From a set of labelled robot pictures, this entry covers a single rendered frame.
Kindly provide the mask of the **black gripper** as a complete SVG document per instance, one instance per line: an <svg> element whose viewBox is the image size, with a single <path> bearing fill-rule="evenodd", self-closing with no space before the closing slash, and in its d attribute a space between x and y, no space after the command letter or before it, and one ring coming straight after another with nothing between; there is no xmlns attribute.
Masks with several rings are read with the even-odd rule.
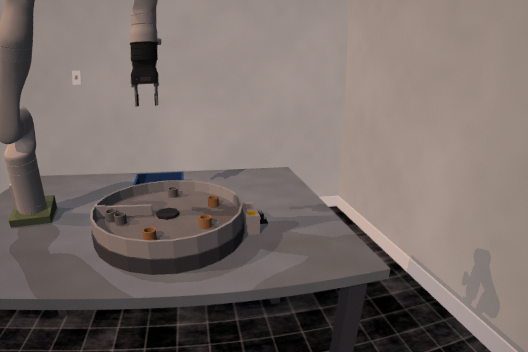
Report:
<svg viewBox="0 0 528 352"><path fill-rule="evenodd" d="M135 106L139 106L138 85L154 84L155 106L158 105L158 72L157 44L161 45L161 39L157 38L155 24L133 24L131 26L131 87L135 91ZM156 84L155 84L156 83Z"/></svg>

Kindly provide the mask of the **bronze bushing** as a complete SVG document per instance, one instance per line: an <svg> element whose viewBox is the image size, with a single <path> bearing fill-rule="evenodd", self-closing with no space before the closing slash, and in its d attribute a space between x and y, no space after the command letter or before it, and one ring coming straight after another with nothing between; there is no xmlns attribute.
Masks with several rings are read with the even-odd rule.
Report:
<svg viewBox="0 0 528 352"><path fill-rule="evenodd" d="M219 206L219 197L218 196L209 196L208 197L208 206L215 208Z"/></svg>
<svg viewBox="0 0 528 352"><path fill-rule="evenodd" d="M154 227L146 227L142 231L144 240L157 240L156 229Z"/></svg>
<svg viewBox="0 0 528 352"><path fill-rule="evenodd" d="M201 218L203 218L203 219L201 219ZM203 228L203 229L207 229L207 228L212 227L212 218L211 218L211 216L207 215L207 214L199 216L199 227Z"/></svg>

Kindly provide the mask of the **blue open crate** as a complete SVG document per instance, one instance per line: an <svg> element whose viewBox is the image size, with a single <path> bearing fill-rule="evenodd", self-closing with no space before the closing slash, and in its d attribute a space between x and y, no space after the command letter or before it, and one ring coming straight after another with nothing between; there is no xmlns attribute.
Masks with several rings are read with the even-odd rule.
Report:
<svg viewBox="0 0 528 352"><path fill-rule="evenodd" d="M138 179L138 182L137 182L137 179ZM184 180L183 172L137 174L133 185L137 185L138 183L144 184L144 183L150 183L150 182L169 181L169 180Z"/></svg>

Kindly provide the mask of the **grey metal ring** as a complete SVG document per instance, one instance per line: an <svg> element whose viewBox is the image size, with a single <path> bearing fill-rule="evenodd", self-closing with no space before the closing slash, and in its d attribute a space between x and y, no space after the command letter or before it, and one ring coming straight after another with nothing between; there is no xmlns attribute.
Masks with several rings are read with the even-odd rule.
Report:
<svg viewBox="0 0 528 352"><path fill-rule="evenodd" d="M123 216L122 216L123 215ZM126 219L126 213L125 212L117 212L114 214L114 220L116 225L125 225L127 223Z"/></svg>
<svg viewBox="0 0 528 352"><path fill-rule="evenodd" d="M177 187L169 187L168 188L168 197L174 198L178 196L178 188Z"/></svg>
<svg viewBox="0 0 528 352"><path fill-rule="evenodd" d="M115 211L115 212L114 212ZM113 213L112 213L113 212ZM106 221L107 222L114 222L114 214L116 213L116 209L108 209L105 211Z"/></svg>

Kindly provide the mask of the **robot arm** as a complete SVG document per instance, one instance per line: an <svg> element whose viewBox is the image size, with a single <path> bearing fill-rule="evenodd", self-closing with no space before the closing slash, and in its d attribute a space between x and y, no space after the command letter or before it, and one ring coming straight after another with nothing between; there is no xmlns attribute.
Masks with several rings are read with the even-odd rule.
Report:
<svg viewBox="0 0 528 352"><path fill-rule="evenodd" d="M131 25L155 24L158 0L134 0ZM16 211L33 215L46 207L36 159L36 137L30 112L20 106L33 47L35 0L5 0L0 20L0 142Z"/></svg>

